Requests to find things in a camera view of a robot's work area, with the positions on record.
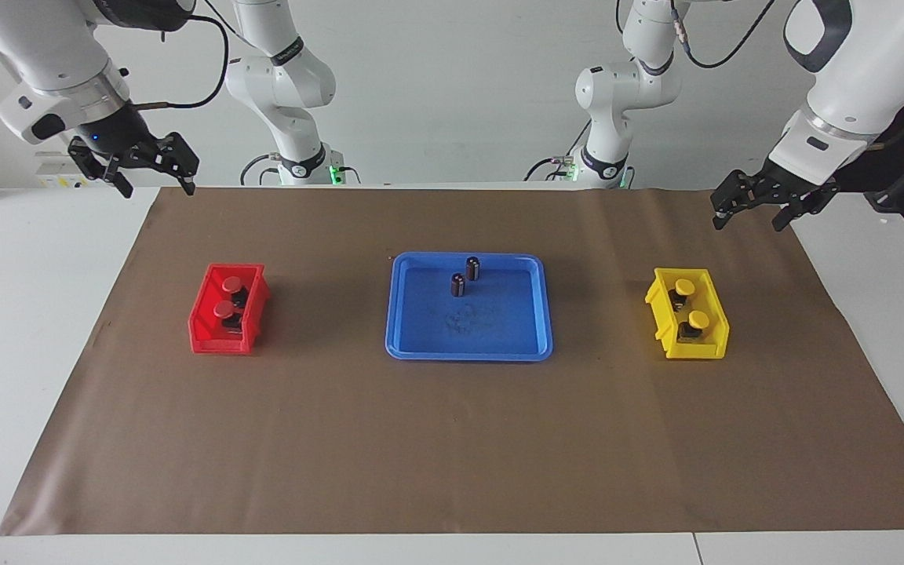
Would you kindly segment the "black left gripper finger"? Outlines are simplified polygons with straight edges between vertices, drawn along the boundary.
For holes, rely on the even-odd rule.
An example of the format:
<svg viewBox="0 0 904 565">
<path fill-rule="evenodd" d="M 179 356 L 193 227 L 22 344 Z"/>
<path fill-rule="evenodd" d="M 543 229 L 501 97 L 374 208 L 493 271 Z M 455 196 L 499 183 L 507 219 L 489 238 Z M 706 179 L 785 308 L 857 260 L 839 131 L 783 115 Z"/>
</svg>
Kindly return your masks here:
<svg viewBox="0 0 904 565">
<path fill-rule="evenodd" d="M 736 213 L 764 205 L 765 197 L 757 193 L 764 182 L 763 172 L 746 174 L 732 170 L 711 193 L 713 227 L 722 230 Z"/>
<path fill-rule="evenodd" d="M 772 227 L 776 232 L 781 232 L 801 216 L 821 213 L 829 201 L 839 193 L 839 190 L 838 184 L 825 184 L 804 195 L 800 195 L 799 192 L 786 194 L 781 211 L 772 218 Z"/>
</svg>

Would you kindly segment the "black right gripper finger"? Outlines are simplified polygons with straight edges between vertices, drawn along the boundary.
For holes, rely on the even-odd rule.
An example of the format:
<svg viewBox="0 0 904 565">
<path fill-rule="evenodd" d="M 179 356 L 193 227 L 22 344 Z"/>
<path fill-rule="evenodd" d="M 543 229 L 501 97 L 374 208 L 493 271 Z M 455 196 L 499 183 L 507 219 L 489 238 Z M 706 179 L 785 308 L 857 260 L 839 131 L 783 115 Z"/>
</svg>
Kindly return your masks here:
<svg viewBox="0 0 904 565">
<path fill-rule="evenodd" d="M 199 168 L 199 157 L 178 132 L 155 141 L 155 170 L 173 177 L 186 195 L 194 195 L 194 176 Z"/>
<path fill-rule="evenodd" d="M 87 179 L 103 181 L 118 190 L 123 198 L 133 196 L 133 186 L 121 171 L 118 158 L 111 156 L 105 163 L 98 160 L 89 145 L 82 138 L 72 138 L 68 144 L 68 154 L 76 168 Z"/>
</svg>

